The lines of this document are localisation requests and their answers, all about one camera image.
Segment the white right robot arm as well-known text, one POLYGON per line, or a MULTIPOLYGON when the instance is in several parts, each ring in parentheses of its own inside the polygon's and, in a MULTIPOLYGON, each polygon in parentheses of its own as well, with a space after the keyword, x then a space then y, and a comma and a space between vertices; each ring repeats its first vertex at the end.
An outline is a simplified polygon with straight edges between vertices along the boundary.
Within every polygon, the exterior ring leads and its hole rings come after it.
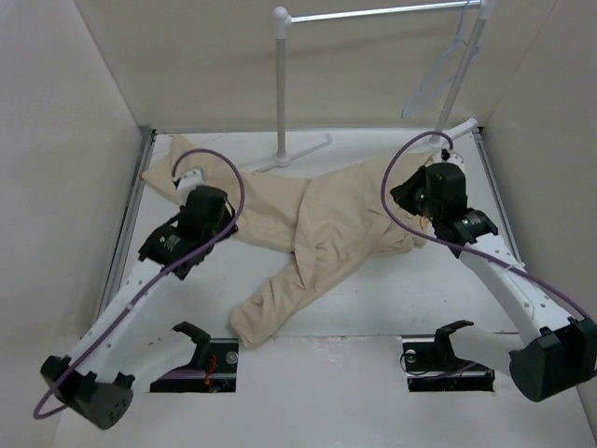
POLYGON ((596 375, 596 324, 573 317, 552 298, 556 291, 528 274, 509 252, 497 227, 468 206, 465 174, 453 163, 420 167, 383 198, 427 218, 431 241, 445 245, 491 292, 514 324, 519 341, 507 343, 471 321, 437 330, 433 358, 454 369, 464 360, 508 375, 524 397, 539 402, 596 375))

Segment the light blue wire hanger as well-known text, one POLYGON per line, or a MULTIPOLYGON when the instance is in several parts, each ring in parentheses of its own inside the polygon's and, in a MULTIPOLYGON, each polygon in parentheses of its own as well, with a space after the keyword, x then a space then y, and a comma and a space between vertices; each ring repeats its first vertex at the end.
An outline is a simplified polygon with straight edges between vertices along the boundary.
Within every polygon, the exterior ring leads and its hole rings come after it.
POLYGON ((430 72, 424 77, 417 91, 404 104, 401 110, 402 119, 409 119, 415 116, 431 104, 443 91, 448 89, 455 80, 455 73, 445 79, 440 79, 438 76, 441 74, 446 61, 455 55, 456 50, 468 49, 468 42, 464 38, 464 20, 466 12, 471 8, 470 4, 471 1, 466 1, 461 9, 458 26, 452 42, 439 56, 430 72))

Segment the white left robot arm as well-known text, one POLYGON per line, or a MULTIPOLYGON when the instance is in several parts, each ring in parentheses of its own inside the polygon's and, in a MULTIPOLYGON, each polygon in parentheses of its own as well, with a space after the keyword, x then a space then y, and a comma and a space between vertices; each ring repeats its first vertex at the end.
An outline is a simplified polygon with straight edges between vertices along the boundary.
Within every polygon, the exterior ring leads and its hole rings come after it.
POLYGON ((210 335, 181 321, 145 338, 170 287, 183 282, 215 244, 237 232, 227 193, 200 185, 179 212, 153 230, 138 251, 130 276, 94 325, 64 356, 40 369, 50 395, 100 430, 113 427, 133 396, 179 367, 201 371, 210 335))

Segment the beige trousers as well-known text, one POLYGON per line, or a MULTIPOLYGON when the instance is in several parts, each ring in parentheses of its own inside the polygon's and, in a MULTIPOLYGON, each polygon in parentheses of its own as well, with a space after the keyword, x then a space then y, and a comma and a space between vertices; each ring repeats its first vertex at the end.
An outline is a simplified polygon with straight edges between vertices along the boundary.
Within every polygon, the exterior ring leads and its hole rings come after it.
POLYGON ((166 200, 184 202, 175 181, 197 169, 207 185, 224 190, 243 210, 238 240, 291 254, 276 275, 237 305, 229 324, 245 347, 257 347, 292 315, 320 299, 370 256, 424 245, 428 219, 382 194, 389 158, 381 157, 313 178, 268 173, 235 175, 214 155, 192 151, 182 136, 142 178, 166 200))

